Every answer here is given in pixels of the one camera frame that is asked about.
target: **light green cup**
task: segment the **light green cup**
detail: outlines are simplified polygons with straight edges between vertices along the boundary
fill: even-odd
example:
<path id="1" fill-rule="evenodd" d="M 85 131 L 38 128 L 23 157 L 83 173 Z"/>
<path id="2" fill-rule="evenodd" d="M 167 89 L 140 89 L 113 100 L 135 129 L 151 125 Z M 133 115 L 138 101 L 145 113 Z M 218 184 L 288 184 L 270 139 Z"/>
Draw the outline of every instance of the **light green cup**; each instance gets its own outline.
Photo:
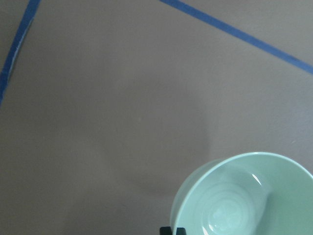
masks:
<path id="1" fill-rule="evenodd" d="M 273 153 L 209 162 L 181 185 L 170 224 L 173 235 L 313 235 L 313 176 Z"/>

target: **blue line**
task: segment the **blue line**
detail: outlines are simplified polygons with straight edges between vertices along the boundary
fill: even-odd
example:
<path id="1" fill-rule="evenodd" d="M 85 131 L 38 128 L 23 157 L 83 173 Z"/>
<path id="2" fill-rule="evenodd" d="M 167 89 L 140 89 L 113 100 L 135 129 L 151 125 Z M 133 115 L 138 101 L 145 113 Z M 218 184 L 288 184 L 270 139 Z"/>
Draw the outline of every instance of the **blue line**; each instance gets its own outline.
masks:
<path id="1" fill-rule="evenodd" d="M 295 58 L 294 56 L 283 52 L 280 49 L 277 49 L 273 46 L 271 46 L 270 44 L 267 44 L 263 41 L 261 41 L 260 39 L 257 39 L 229 24 L 224 23 L 223 21 L 220 21 L 204 12 L 201 12 L 179 0 L 160 0 L 163 3 L 166 3 L 190 16 L 193 16 L 194 18 L 197 18 L 198 20 L 201 20 L 213 27 L 216 27 L 236 38 L 239 38 L 263 51 L 268 52 L 269 54 L 272 54 L 308 73 L 313 74 L 313 66 L 309 65 L 297 58 Z"/>
<path id="2" fill-rule="evenodd" d="M 24 12 L 19 28 L 15 34 L 9 53 L 4 62 L 4 66 L 0 74 L 0 105 L 3 100 L 5 89 L 8 86 L 8 81 L 14 65 L 14 61 L 19 52 L 26 32 L 34 19 L 39 3 L 40 0 L 30 0 L 28 2 L 27 8 Z"/>

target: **black object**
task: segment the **black object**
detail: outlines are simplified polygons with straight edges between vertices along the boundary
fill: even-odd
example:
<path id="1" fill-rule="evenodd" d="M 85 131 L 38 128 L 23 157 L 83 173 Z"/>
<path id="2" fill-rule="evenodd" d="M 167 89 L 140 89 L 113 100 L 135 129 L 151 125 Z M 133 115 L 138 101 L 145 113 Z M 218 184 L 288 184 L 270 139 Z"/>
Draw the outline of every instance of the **black object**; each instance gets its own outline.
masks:
<path id="1" fill-rule="evenodd" d="M 172 235 L 171 227 L 161 227 L 160 235 Z M 186 230 L 184 228 L 177 228 L 176 235 L 186 235 Z"/>

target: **gray table surface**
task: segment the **gray table surface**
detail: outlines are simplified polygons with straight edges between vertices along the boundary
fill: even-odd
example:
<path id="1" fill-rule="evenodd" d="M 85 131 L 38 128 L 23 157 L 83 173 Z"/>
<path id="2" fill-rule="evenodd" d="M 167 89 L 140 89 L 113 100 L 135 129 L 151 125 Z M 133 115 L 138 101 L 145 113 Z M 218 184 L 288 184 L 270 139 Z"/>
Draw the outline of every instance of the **gray table surface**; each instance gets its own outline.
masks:
<path id="1" fill-rule="evenodd" d="M 311 1 L 232 2 L 194 4 L 313 62 Z M 157 0 L 42 1 L 0 107 L 1 234 L 158 234 L 193 170 L 244 152 L 313 172 L 312 91 L 312 75 Z"/>

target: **blue tape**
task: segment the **blue tape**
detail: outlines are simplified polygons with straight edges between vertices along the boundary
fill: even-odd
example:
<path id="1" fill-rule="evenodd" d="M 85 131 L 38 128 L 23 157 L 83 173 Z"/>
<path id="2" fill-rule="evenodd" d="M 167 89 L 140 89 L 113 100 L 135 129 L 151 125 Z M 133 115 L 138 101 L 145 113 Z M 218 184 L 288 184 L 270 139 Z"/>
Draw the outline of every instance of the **blue tape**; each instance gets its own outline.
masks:
<path id="1" fill-rule="evenodd" d="M 26 32 L 34 19 L 39 3 L 40 0 L 30 0 L 28 2 L 27 8 L 24 12 L 19 28 L 15 34 L 9 53 L 4 62 L 4 66 L 0 74 L 0 105 L 3 100 L 5 89 L 8 86 L 8 81 L 14 65 L 14 61 L 19 52 Z"/>
<path id="2" fill-rule="evenodd" d="M 187 5 L 187 4 L 185 4 L 179 0 L 160 0 L 160 1 L 168 4 L 168 5 L 176 8 L 176 9 L 194 17 L 194 18 L 197 18 L 198 20 L 201 20 L 201 21 L 203 21 L 203 22 L 205 22 L 205 23 L 207 23 L 213 27 L 216 27 L 216 28 L 236 37 L 236 38 L 239 38 L 239 39 L 241 39 L 241 40 L 243 40 L 243 41 L 245 41 L 245 42 L 247 42 L 247 43 L 263 50 L 263 51 L 266 51 L 269 54 L 272 54 L 272 55 L 274 55 L 274 56 L 276 56 L 276 57 L 278 57 L 278 58 L 280 58 L 280 59 L 282 59 L 282 60 L 284 60 L 284 61 L 286 61 L 286 62 L 288 62 L 288 63 L 290 63 L 290 64 L 308 72 L 308 73 L 313 74 L 313 66 L 312 65 L 307 64 L 307 63 L 295 58 L 294 56 L 292 56 L 288 53 L 285 53 L 282 50 L 277 49 L 277 48 L 271 46 L 270 44 L 265 43 L 265 42 L 255 38 L 255 37 L 243 32 L 243 31 L 241 31 L 241 30 L 239 30 L 239 29 L 237 29 L 237 28 L 235 28 L 229 24 L 226 24 L 223 21 L 220 21 L 220 20 L 218 20 L 218 19 L 216 19 L 216 18 L 214 18 L 214 17 L 212 17 L 212 16 L 210 16 L 204 12 L 201 12 L 201 11 L 199 11 L 199 10 L 197 10 L 197 9 L 195 9 L 195 8 L 193 8 L 193 7 Z"/>

